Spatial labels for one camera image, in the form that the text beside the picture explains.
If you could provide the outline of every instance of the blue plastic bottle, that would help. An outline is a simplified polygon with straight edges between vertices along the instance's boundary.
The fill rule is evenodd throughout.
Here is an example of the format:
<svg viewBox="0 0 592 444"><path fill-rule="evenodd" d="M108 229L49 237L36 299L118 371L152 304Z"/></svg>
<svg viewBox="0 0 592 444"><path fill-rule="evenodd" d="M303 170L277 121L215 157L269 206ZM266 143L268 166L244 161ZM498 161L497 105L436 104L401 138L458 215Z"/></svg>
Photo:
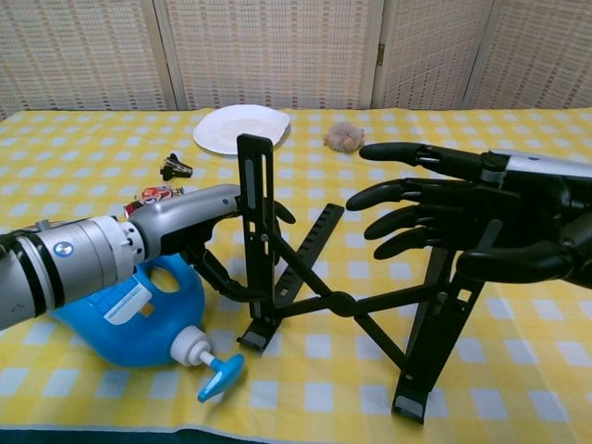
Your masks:
<svg viewBox="0 0 592 444"><path fill-rule="evenodd" d="M179 290L156 287L147 270L169 271ZM137 267L125 282L98 291L53 312L103 358L124 366L205 363L216 372L200 391L203 402L227 389L239 376L244 358L226 362L210 354L210 342L197 327L204 314L204 288L195 271L178 254L161 256Z"/></svg>

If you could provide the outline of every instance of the table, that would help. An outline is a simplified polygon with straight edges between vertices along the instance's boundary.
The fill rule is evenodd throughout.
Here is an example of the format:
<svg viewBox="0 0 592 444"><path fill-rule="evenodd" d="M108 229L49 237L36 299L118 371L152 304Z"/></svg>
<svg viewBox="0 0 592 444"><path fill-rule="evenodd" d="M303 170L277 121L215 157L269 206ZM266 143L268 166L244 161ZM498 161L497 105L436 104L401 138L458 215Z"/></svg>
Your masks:
<svg viewBox="0 0 592 444"><path fill-rule="evenodd" d="M187 190L238 183L236 158L209 154L192 129L209 112L21 112L0 124L2 231L40 218L121 216L174 151L193 166ZM276 198L296 216L297 247L326 202L344 204L377 181L436 177L337 154L322 137L335 121L367 142L430 142L481 152L510 148L591 160L592 110L286 110L291 132L275 153ZM355 297L419 283L427 252L375 261L364 228L394 205L346 212L315 265ZM218 224L210 249L244 279L239 219ZM303 288L298 298L312 295ZM402 346L413 307L374 319ZM126 369L98 358L48 316L0 332L0 427L216 431L314 442L586 442L592 440L592 292L562 282L486 284L430 394L425 425L390 414L399 370L351 319L320 312L285 320L263 356L235 342L247 305L206 285L203 328L222 358L241 351L246 375L206 404L206 368Z"/></svg>

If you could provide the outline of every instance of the silver robotic arm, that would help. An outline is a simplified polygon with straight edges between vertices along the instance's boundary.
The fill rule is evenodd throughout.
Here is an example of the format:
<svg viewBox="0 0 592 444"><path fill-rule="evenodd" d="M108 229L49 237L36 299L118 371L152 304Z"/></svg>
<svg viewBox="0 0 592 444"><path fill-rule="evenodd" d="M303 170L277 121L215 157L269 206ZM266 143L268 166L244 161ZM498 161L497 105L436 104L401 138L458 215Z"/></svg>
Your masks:
<svg viewBox="0 0 592 444"><path fill-rule="evenodd" d="M218 185L144 206L126 222L40 222L3 235L0 330L122 282L136 264L203 244L217 221L239 215L240 193L237 185Z"/></svg>

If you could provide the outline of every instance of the paper plate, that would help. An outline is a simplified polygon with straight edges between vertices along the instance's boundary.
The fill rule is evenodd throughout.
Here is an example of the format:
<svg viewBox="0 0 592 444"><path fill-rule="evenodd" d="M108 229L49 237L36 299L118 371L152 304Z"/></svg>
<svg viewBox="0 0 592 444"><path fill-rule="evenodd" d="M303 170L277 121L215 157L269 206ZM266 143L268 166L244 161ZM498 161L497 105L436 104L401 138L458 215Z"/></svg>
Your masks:
<svg viewBox="0 0 592 444"><path fill-rule="evenodd" d="M237 153L243 133L267 137L275 145L290 123L290 116L260 105L231 105L205 116L193 130L193 139L206 150Z"/></svg>

